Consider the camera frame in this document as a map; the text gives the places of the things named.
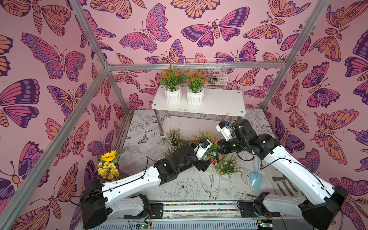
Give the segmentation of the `white two-tier rack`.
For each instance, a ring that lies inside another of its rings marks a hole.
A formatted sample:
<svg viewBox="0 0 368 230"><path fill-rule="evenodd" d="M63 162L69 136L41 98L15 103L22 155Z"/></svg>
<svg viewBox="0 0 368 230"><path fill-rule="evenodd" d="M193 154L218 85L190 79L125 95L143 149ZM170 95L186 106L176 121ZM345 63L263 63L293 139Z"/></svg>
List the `white two-tier rack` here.
<svg viewBox="0 0 368 230"><path fill-rule="evenodd" d="M244 100L241 91L222 89L204 89L204 99L200 105L191 105L187 101L187 88L181 88L182 100L176 104L166 101L166 89L160 86L153 100L152 109L155 112L162 138L172 129L180 129L184 138L199 134L200 131L217 133L215 120L204 118L170 116L169 112L194 113L204 115L228 116L231 122L233 117L243 118L246 115Z"/></svg>

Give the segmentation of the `orange potted plant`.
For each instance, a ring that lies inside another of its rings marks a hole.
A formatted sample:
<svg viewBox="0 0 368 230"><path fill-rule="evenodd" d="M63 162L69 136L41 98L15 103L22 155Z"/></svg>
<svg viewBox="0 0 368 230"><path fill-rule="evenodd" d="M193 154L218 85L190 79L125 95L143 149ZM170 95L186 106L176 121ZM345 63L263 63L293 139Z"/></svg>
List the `orange potted plant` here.
<svg viewBox="0 0 368 230"><path fill-rule="evenodd" d="M175 152L175 149L172 147L169 147L168 150L163 153L163 155L165 158L171 158L173 157L174 152Z"/></svg>
<svg viewBox="0 0 368 230"><path fill-rule="evenodd" d="M182 100L181 85L188 81L188 73L177 66L162 70L159 82L164 86L166 102L178 104Z"/></svg>
<svg viewBox="0 0 368 230"><path fill-rule="evenodd" d="M198 135L193 135L190 139L195 145L195 154L200 161L209 161L215 163L219 160L219 141L217 135L212 132L200 131Z"/></svg>
<svg viewBox="0 0 368 230"><path fill-rule="evenodd" d="M205 75L201 71L188 74L187 102L191 106L199 106L204 100Z"/></svg>

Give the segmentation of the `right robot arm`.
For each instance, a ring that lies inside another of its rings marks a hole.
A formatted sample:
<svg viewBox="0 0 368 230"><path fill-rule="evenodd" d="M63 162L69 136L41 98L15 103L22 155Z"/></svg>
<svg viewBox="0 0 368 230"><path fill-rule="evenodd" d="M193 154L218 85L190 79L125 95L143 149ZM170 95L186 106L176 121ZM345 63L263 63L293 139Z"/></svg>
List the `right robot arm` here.
<svg viewBox="0 0 368 230"><path fill-rule="evenodd" d="M264 217L275 212L285 213L304 218L318 230L326 230L342 212L348 196L346 189L318 177L269 134L257 135L248 120L242 119L233 125L220 122L216 129L224 137L219 143L221 154L245 150L268 166L275 167L303 193L302 196L291 197L263 192L254 200L256 215Z"/></svg>

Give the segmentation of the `sunflower bouquet in vase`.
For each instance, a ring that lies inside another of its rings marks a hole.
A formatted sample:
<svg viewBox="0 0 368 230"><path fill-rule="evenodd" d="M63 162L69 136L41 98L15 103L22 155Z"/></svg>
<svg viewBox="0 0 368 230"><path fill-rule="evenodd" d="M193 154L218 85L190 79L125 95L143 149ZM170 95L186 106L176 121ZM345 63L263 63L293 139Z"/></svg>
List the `sunflower bouquet in vase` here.
<svg viewBox="0 0 368 230"><path fill-rule="evenodd" d="M118 161L123 153L122 149L120 151L112 150L99 157L97 173L100 180L112 182L120 176Z"/></svg>

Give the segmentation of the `pink potted plant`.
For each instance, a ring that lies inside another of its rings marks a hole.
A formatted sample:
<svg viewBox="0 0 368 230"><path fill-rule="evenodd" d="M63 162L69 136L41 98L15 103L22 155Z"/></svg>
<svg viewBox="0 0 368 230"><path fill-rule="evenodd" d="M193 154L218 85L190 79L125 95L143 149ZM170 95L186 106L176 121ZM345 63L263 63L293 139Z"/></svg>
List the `pink potted plant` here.
<svg viewBox="0 0 368 230"><path fill-rule="evenodd" d="M168 143L173 149L181 148L183 146L180 136L180 129L172 127L167 133Z"/></svg>
<svg viewBox="0 0 368 230"><path fill-rule="evenodd" d="M236 173L242 172L238 157L219 157L213 163L213 168L221 179L231 179Z"/></svg>

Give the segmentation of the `light blue garden trowel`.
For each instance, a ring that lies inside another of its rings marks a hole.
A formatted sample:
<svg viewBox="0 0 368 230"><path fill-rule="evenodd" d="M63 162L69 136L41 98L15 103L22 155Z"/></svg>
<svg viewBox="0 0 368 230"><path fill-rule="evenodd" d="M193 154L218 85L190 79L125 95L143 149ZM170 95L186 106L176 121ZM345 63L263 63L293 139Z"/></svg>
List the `light blue garden trowel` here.
<svg viewBox="0 0 368 230"><path fill-rule="evenodd" d="M254 166L254 170L249 174L250 175L250 180L251 180L251 185L254 189L258 190L264 180L263 175L261 175L258 170L259 170L259 165L258 165L258 160L254 159L253 160L253 166Z"/></svg>

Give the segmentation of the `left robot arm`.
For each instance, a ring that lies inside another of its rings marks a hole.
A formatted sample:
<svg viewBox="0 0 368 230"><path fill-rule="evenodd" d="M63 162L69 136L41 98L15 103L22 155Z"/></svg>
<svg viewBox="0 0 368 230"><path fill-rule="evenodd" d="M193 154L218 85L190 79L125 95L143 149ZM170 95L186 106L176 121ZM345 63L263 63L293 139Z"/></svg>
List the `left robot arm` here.
<svg viewBox="0 0 368 230"><path fill-rule="evenodd" d="M171 182L192 167L205 171L211 161L202 157L211 146L208 140L185 145L176 149L171 157L160 159L135 175L114 182L102 183L99 179L90 182L80 198L83 228L95 228L109 217L126 211L128 207L119 202L128 196Z"/></svg>

